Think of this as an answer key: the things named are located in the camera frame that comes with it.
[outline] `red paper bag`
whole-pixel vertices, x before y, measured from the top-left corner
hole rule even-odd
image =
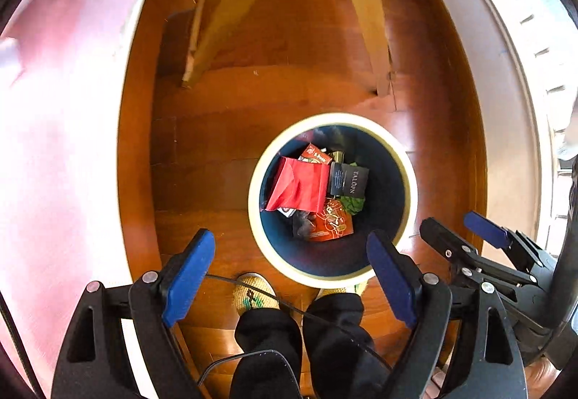
[[[281,158],[265,210],[283,207],[315,213],[322,211],[328,181],[329,166],[326,164]]]

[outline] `foot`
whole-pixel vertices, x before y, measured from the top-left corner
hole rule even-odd
[[[271,293],[273,296],[276,296],[273,287],[259,274],[244,274],[237,278],[237,281],[246,283],[247,285],[259,288],[267,293]],[[243,285],[235,286],[233,291],[233,302],[235,303],[235,309],[239,315],[245,314],[245,312],[250,309],[279,309],[279,303],[276,299],[270,298],[267,295]]]
[[[322,288],[319,290],[317,298],[315,299],[318,300],[323,296],[332,295],[334,293],[355,293],[361,296],[366,288],[367,282],[358,283],[357,285],[347,286],[345,288],[328,288],[328,289]]]

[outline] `trash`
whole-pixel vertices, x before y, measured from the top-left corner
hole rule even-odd
[[[315,214],[314,228],[309,240],[324,242],[353,234],[353,220],[339,200],[328,198],[325,200],[323,211]]]
[[[350,166],[357,166],[357,163],[352,162]],[[343,204],[343,208],[345,208],[346,212],[348,212],[351,215],[354,215],[363,210],[365,198],[347,197],[346,195],[342,195],[341,197],[339,197],[339,201]]]
[[[311,232],[315,229],[314,218],[315,213],[297,210],[293,216],[293,237],[309,240]]]
[[[290,216],[293,216],[297,210],[294,208],[281,207],[277,208],[277,211],[280,212],[285,218],[288,218]]]
[[[329,154],[335,162],[343,162],[343,158],[345,157],[343,151],[334,151],[333,153]]]
[[[273,192],[265,207],[322,211],[327,193],[329,166],[281,157]]]
[[[307,145],[307,148],[305,148],[305,151],[301,153],[298,159],[317,164],[329,164],[331,162],[331,156],[322,152],[313,143]]]
[[[369,169],[339,162],[331,163],[329,193],[334,197],[364,198]]]
[[[351,217],[363,209],[369,169],[344,159],[343,151],[313,143],[297,159],[281,157],[265,209],[291,217],[293,236],[300,239],[324,242],[353,234]]]

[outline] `person's leg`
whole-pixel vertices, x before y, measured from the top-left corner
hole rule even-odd
[[[245,274],[239,280],[275,294],[260,275]],[[301,375],[303,344],[297,323],[279,309],[273,298],[237,286],[233,294],[241,315],[235,329],[235,340],[245,353],[272,349],[280,352],[291,365],[297,384]],[[233,375],[230,399],[297,399],[291,371],[274,353],[257,354],[241,359]]]
[[[373,348],[371,336],[359,326],[363,303],[357,293],[365,286],[356,288],[357,292],[322,290],[307,312],[337,324],[357,343]],[[388,369],[339,329],[305,317],[303,339],[313,388],[320,399],[371,399],[381,391]]]

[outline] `black cable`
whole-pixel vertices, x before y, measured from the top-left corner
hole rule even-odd
[[[281,359],[285,363],[285,366],[287,367],[287,369],[289,370],[289,372],[291,374],[291,379],[293,380],[293,385],[295,386],[295,389],[297,391],[297,395],[298,395],[298,397],[301,397],[301,388],[299,386],[299,381],[297,381],[297,378],[295,376],[295,373],[293,372],[293,369],[291,368],[291,365],[289,364],[289,362],[285,358],[285,355],[283,355],[281,352],[278,352],[277,350],[273,350],[273,349],[258,350],[255,352],[247,352],[247,353],[239,353],[237,355],[231,355],[230,357],[213,361],[209,366],[207,366],[204,369],[203,373],[201,374],[201,376],[199,378],[199,381],[197,381],[197,386],[200,386],[201,384],[203,384],[203,381],[206,380],[207,376],[209,375],[211,370],[213,368],[215,368],[215,366],[219,366],[222,363],[225,363],[225,362],[228,362],[231,360],[237,360],[237,359],[242,359],[245,357],[250,357],[253,355],[262,355],[262,354],[266,354],[266,353],[273,353],[273,354],[279,355],[281,357]]]
[[[24,372],[28,377],[28,381],[30,381],[30,385],[36,394],[37,398],[39,399],[46,399],[44,395],[44,391],[40,387],[40,383],[38,382],[38,378],[34,373],[34,369],[32,364],[30,363],[30,359],[28,358],[28,354],[26,353],[26,349],[24,348],[24,343],[22,343],[22,339],[20,334],[18,333],[18,329],[16,328],[16,324],[14,323],[14,319],[12,319],[12,315],[10,314],[10,310],[8,309],[8,305],[4,300],[4,296],[2,296],[2,291],[0,291],[0,312],[2,313],[2,317],[4,318],[4,322],[8,327],[8,332],[10,332],[10,337],[12,337],[12,341],[14,342],[14,346],[16,347],[16,352],[18,353],[18,357],[22,362],[22,366],[24,367]]]
[[[347,335],[347,336],[351,339],[351,341],[352,341],[353,343],[357,344],[357,346],[358,346],[360,349],[362,349],[363,351],[367,352],[368,354],[370,354],[371,356],[373,356],[375,359],[377,359],[377,360],[379,361],[379,363],[381,363],[383,366],[385,366],[385,368],[388,369],[388,371],[391,370],[391,366],[389,366],[389,365],[387,364],[387,362],[377,354],[377,352],[375,352],[374,350],[370,349],[370,348],[369,348],[368,346],[366,346],[366,345],[361,345],[361,344],[357,341],[357,339],[354,338],[354,337],[351,335],[351,333],[348,332],[347,330],[345,330],[343,327],[338,326],[337,324],[335,324],[335,323],[333,323],[333,322],[330,322],[330,321],[328,321],[328,320],[326,320],[326,319],[323,319],[322,317],[316,316],[315,314],[308,313],[307,311],[301,311],[300,309],[294,307],[291,303],[287,303],[286,301],[281,300],[280,298],[276,297],[275,295],[272,295],[271,293],[267,293],[266,291],[263,291],[262,289],[255,288],[254,286],[249,285],[248,283],[240,282],[240,281],[234,280],[234,279],[232,279],[232,278],[222,277],[222,276],[220,276],[220,275],[207,274],[207,275],[205,275],[205,276],[206,276],[207,278],[211,278],[211,279],[213,279],[213,280],[221,280],[221,281],[223,281],[223,282],[229,282],[229,283],[233,283],[233,284],[236,284],[236,285],[244,286],[245,288],[253,289],[253,290],[255,290],[255,291],[258,291],[258,292],[261,293],[261,294],[264,294],[264,295],[266,295],[266,296],[268,296],[268,297],[270,297],[270,298],[273,298],[273,299],[276,300],[279,304],[282,304],[283,306],[287,306],[289,309],[291,309],[291,310],[293,310],[293,311],[301,314],[303,317],[308,317],[308,318],[310,318],[310,319],[314,319],[314,320],[319,321],[319,322],[321,322],[321,323],[323,323],[323,324],[326,324],[326,325],[328,325],[328,326],[335,327],[336,329],[339,329],[342,333],[344,333],[345,335]]]

